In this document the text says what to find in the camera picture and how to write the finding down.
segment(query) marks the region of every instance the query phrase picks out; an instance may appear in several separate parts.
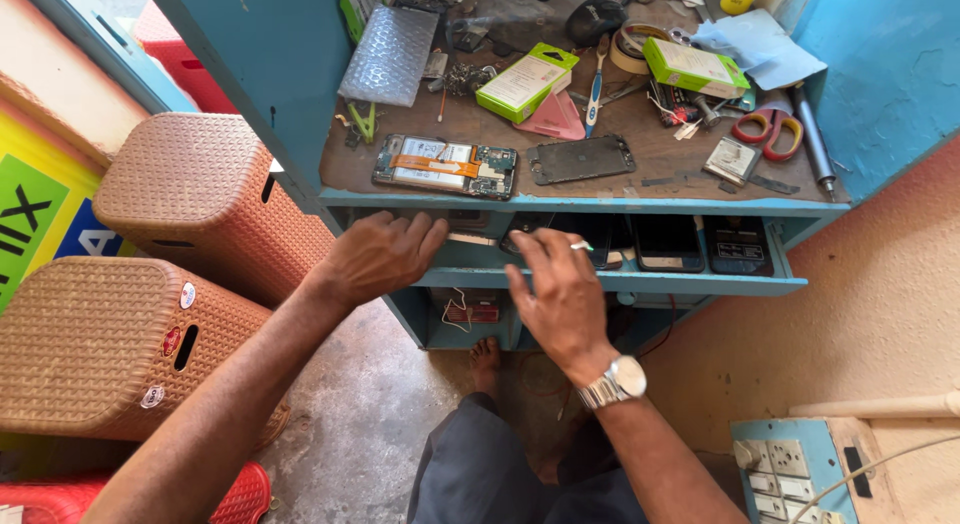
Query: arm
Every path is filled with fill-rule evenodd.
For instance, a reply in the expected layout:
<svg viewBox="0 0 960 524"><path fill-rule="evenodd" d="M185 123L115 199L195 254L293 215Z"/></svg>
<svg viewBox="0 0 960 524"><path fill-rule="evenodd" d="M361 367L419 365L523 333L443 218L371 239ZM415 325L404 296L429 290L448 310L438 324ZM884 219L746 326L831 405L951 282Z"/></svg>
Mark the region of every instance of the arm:
<svg viewBox="0 0 960 524"><path fill-rule="evenodd" d="M205 522L320 344L355 307L419 280L448 228L423 213L410 222L386 211L354 224L117 471L82 521Z"/></svg>
<svg viewBox="0 0 960 524"><path fill-rule="evenodd" d="M594 266L585 251L570 248L582 237L539 229L533 235L512 232L510 238L533 271L535 296L520 269L506 267L523 324L573 384L587 386L619 353L607 340L603 288ZM602 407L596 416L650 522L747 522L646 397Z"/></svg>

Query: right hand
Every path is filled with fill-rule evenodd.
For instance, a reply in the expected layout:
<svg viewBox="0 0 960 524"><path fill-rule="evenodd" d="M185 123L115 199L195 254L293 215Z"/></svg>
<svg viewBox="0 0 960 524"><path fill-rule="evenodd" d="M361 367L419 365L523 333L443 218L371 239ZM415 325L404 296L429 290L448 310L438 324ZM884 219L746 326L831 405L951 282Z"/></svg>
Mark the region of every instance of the right hand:
<svg viewBox="0 0 960 524"><path fill-rule="evenodd" d="M449 231L446 220L424 212L411 222L380 211L340 235L307 280L354 309L422 278Z"/></svg>
<svg viewBox="0 0 960 524"><path fill-rule="evenodd" d="M570 248L583 238L540 228L532 235L510 232L510 239L533 271L536 296L519 267L504 267L523 324L571 382L578 387L595 382L620 354L607 339L606 304L594 265L585 250Z"/></svg>

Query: scissors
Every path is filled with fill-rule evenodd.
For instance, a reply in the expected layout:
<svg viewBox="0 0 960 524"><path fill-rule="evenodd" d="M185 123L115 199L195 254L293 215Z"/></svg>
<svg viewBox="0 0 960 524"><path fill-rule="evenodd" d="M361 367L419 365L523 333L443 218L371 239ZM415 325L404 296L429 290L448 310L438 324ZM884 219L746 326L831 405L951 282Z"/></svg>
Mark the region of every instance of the scissors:
<svg viewBox="0 0 960 524"><path fill-rule="evenodd" d="M763 132L760 132L758 136L751 136L740 129L742 125L751 121L760 124L763 129ZM785 153L779 153L774 150L774 143L780 137L783 126L793 131L793 145ZM792 157L800 147L800 142L804 138L804 125L793 118L793 113L767 108L758 109L740 117L740 120L733 125L732 133L734 137L746 143L759 143L769 135L770 140L763 145L763 156L772 162L783 162Z"/></svg>

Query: blue toothbrush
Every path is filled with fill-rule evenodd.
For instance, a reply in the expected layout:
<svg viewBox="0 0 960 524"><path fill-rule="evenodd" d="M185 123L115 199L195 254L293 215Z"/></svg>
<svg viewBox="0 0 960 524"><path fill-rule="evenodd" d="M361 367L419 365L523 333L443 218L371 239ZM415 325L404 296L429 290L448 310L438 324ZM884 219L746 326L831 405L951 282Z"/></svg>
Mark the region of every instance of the blue toothbrush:
<svg viewBox="0 0 960 524"><path fill-rule="evenodd" d="M603 76L600 71L603 69L603 60L607 57L607 51L610 50L610 35L604 35L597 46L597 75L593 78L593 89L590 91L590 103L586 106L586 136L590 137L594 131L594 125L597 123L597 113L600 112L600 88L603 87Z"/></svg>

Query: black mouse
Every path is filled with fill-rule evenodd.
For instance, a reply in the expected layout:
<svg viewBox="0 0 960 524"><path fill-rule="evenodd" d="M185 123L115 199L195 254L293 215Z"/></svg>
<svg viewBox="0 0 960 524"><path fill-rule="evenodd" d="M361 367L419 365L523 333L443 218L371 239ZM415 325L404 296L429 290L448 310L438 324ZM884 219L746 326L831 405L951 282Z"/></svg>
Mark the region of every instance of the black mouse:
<svg viewBox="0 0 960 524"><path fill-rule="evenodd" d="M566 35L577 47L594 47L626 20L627 13L615 0L587 0L566 19Z"/></svg>

